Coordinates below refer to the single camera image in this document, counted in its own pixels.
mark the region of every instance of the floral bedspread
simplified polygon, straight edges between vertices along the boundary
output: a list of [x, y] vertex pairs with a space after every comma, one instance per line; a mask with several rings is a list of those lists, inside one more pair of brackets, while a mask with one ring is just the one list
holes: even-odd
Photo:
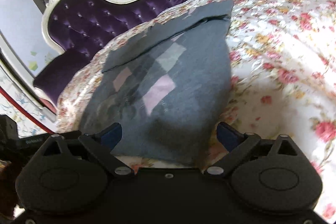
[[[111, 49], [155, 22], [221, 0], [189, 0], [113, 39], [79, 71], [58, 100], [58, 131], [76, 130], [101, 81]], [[232, 95], [220, 120], [263, 138], [288, 134], [320, 173], [324, 189], [316, 212], [336, 221], [336, 0], [234, 0], [227, 44]], [[208, 163], [226, 151], [215, 135]], [[119, 157], [141, 166], [176, 167], [157, 160]]]

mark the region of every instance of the light blue wall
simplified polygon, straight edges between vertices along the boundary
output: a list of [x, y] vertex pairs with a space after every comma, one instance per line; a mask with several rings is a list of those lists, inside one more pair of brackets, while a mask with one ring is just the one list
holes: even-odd
[[58, 55], [43, 40], [41, 20], [33, 0], [0, 0], [0, 32], [33, 76]]

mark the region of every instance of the metal screw head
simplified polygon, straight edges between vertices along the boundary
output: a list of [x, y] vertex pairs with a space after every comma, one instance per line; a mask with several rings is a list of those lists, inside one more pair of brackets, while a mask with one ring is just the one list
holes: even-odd
[[56, 137], [61, 137], [63, 140], [65, 139], [64, 136], [60, 135], [60, 134], [52, 134], [51, 135], [53, 138], [56, 138]]
[[165, 174], [166, 179], [172, 179], [174, 177], [173, 174]]
[[125, 176], [125, 175], [129, 175], [132, 170], [130, 169], [130, 167], [127, 167], [127, 166], [120, 166], [120, 167], [117, 167], [114, 172], [117, 174], [117, 175], [120, 175], [120, 176]]
[[32, 219], [27, 219], [27, 220], [25, 221], [25, 224], [36, 224], [36, 223], [35, 223], [35, 221], [32, 220]]
[[219, 167], [219, 166], [210, 166], [208, 169], [207, 169], [207, 172], [210, 174], [210, 175], [220, 175], [220, 174], [223, 174], [224, 173], [224, 169], [222, 167]]

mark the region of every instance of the purple velvet upholstery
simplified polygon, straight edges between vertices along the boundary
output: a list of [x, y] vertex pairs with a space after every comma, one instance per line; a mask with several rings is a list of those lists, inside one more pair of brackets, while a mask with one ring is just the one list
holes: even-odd
[[111, 39], [185, 1], [137, 0], [119, 5], [105, 0], [61, 0], [51, 14], [48, 30], [66, 52], [35, 78], [34, 86], [56, 103], [73, 75]]

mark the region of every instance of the bed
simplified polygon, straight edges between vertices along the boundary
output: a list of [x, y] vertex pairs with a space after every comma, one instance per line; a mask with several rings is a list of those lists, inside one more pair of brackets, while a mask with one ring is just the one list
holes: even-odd
[[[63, 54], [45, 68], [34, 85], [57, 101], [58, 131], [78, 128], [111, 50], [155, 23], [163, 24], [214, 1], [222, 0], [51, 0], [42, 32], [46, 42]], [[333, 223], [336, 0], [233, 1], [226, 39], [233, 92], [220, 120], [263, 138], [290, 135], [322, 177], [324, 190], [315, 210]], [[104, 32], [95, 29], [101, 27]], [[208, 164], [225, 154], [213, 135]], [[119, 158], [135, 170], [181, 167], [153, 159]]]

